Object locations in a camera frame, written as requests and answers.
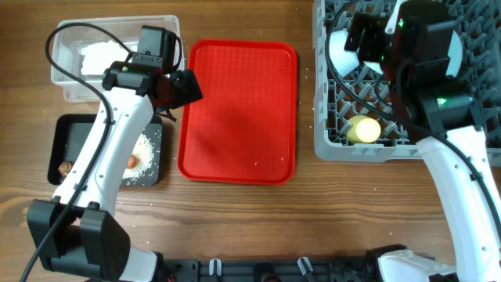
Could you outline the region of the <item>white napkin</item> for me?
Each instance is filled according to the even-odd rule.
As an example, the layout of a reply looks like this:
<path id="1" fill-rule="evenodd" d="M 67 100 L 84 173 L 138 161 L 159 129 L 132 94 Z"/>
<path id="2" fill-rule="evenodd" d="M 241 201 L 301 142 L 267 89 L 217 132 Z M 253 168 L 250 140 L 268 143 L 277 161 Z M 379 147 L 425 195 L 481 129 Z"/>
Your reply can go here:
<path id="1" fill-rule="evenodd" d="M 113 62 L 124 61 L 128 56 L 125 48 L 111 40 L 88 45 L 79 53 L 83 56 L 82 75 L 101 75 Z"/>

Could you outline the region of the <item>orange carrot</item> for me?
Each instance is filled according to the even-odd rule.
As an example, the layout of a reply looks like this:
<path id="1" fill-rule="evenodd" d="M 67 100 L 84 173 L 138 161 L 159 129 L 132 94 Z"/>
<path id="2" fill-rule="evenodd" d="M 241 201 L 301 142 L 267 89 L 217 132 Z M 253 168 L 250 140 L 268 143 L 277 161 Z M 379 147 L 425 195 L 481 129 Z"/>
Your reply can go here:
<path id="1" fill-rule="evenodd" d="M 127 163 L 126 168 L 127 169 L 133 169 L 134 167 L 137 166 L 138 162 L 139 162 L 139 159 L 136 156 L 132 155 L 128 159 L 128 163 Z"/>

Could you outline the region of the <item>yellow plastic cup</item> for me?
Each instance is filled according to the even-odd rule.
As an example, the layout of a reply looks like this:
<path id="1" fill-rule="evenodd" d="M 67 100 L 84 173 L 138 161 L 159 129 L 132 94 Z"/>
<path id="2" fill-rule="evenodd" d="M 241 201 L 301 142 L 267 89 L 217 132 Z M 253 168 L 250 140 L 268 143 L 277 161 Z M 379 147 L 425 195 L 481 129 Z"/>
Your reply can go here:
<path id="1" fill-rule="evenodd" d="M 365 115 L 355 115 L 348 120 L 350 128 L 346 137 L 351 143 L 373 143 L 379 139 L 381 126 L 379 122 Z"/>

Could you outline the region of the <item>light blue plate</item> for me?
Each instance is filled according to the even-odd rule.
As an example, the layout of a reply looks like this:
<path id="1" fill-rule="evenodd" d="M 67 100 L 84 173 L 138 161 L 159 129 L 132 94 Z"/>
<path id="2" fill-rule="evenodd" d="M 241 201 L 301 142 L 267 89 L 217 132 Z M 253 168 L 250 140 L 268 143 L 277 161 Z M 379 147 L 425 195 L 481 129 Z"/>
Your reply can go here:
<path id="1" fill-rule="evenodd" d="M 455 31 L 452 33 L 448 56 L 450 61 L 446 75 L 456 77 L 463 61 L 463 45 L 459 35 Z M 364 64 L 376 73 L 383 74 L 379 63 L 365 61 Z"/>

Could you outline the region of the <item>light blue bowl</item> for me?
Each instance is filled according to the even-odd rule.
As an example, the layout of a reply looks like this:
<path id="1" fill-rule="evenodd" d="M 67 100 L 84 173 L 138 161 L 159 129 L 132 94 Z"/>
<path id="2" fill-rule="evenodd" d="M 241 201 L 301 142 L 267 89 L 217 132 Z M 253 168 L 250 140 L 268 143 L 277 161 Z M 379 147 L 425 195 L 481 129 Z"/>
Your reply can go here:
<path id="1" fill-rule="evenodd" d="M 330 34 L 329 57 L 337 73 L 344 77 L 359 66 L 359 59 L 356 52 L 346 51 L 345 43 L 348 39 L 348 30 L 334 31 Z"/>

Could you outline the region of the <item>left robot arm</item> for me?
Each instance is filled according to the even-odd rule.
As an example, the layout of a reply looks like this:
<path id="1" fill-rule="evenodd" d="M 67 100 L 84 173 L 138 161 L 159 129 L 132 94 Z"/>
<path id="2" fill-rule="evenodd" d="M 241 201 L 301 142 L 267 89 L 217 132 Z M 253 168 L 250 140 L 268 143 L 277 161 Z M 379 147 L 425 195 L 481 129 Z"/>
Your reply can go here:
<path id="1" fill-rule="evenodd" d="M 77 160 L 50 200 L 28 208 L 32 262 L 99 281 L 171 280 L 163 255 L 133 246 L 114 214 L 129 158 L 152 117 L 169 118 L 203 96 L 194 72 L 178 67 L 181 47 L 176 33 L 143 26 L 137 49 L 104 71 L 99 113 Z"/>

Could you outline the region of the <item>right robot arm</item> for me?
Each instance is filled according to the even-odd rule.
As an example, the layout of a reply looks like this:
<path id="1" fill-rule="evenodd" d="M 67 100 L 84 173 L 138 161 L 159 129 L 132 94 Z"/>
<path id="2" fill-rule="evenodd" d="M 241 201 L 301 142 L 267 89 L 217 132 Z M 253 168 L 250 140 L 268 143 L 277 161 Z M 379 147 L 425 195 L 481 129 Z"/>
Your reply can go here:
<path id="1" fill-rule="evenodd" d="M 382 280 L 497 281 L 500 195 L 488 162 L 481 107 L 457 78 L 463 46 L 445 4 L 403 1 L 390 16 L 356 13 L 345 49 L 377 63 L 392 111 L 416 142 L 436 185 L 452 235 L 456 266 L 440 273 L 401 252 L 381 255 Z"/>

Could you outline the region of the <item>brown food scrap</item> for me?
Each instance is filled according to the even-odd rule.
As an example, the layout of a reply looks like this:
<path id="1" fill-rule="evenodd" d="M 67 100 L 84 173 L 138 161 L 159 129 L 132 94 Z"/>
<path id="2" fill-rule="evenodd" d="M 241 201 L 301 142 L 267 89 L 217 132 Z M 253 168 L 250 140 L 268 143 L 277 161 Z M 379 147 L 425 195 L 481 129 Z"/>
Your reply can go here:
<path id="1" fill-rule="evenodd" d="M 73 166 L 72 161 L 63 161 L 58 167 L 58 172 L 62 177 L 67 177 L 71 173 Z"/>

